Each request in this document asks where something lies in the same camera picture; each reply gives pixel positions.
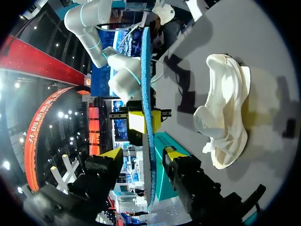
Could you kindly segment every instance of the white shoe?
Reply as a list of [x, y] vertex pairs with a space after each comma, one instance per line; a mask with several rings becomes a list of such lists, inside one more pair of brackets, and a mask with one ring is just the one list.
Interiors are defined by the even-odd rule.
[[198, 132], [210, 137], [203, 152], [211, 152], [213, 165], [221, 170], [230, 166], [242, 153], [247, 133], [241, 108], [249, 95], [251, 75], [230, 56], [212, 54], [206, 63], [210, 69], [207, 101], [194, 113]]

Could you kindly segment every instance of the blue display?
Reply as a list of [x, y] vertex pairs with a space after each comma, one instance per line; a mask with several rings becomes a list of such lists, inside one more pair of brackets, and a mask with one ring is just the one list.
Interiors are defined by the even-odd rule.
[[[123, 106], [123, 102], [120, 100], [113, 101], [113, 111], [119, 111], [119, 107]], [[127, 138], [127, 121], [125, 119], [114, 120], [115, 129], [115, 141], [128, 141]]]

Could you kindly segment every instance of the red wall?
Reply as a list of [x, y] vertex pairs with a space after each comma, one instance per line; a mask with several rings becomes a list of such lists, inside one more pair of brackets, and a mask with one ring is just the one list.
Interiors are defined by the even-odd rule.
[[50, 80], [84, 85], [85, 75], [83, 73], [19, 39], [13, 41], [6, 56], [4, 48], [8, 46], [11, 40], [12, 36], [9, 36], [1, 50], [0, 68]]

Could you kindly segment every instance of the teal panel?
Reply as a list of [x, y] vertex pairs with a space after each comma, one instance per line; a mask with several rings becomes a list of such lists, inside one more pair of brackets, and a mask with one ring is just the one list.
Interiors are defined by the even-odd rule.
[[173, 190], [162, 165], [163, 149], [167, 146], [174, 146], [178, 152], [185, 155], [190, 155], [190, 153], [187, 150], [185, 150], [178, 142], [172, 139], [167, 133], [155, 133], [155, 148], [157, 162], [156, 197], [158, 201], [170, 199], [178, 195], [178, 193]]

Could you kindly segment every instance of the white lattice structure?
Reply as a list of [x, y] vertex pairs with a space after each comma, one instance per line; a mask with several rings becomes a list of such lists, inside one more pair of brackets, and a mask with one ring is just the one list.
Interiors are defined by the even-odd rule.
[[58, 190], [64, 192], [65, 194], [67, 193], [67, 184], [68, 183], [73, 183], [76, 180], [75, 176], [75, 170], [79, 166], [79, 161], [75, 160], [72, 164], [70, 163], [69, 157], [66, 154], [62, 155], [62, 159], [64, 162], [64, 165], [67, 169], [67, 172], [61, 176], [60, 172], [58, 171], [57, 167], [52, 166], [50, 168], [51, 173], [55, 177], [55, 180], [58, 183], [58, 186], [56, 187]]

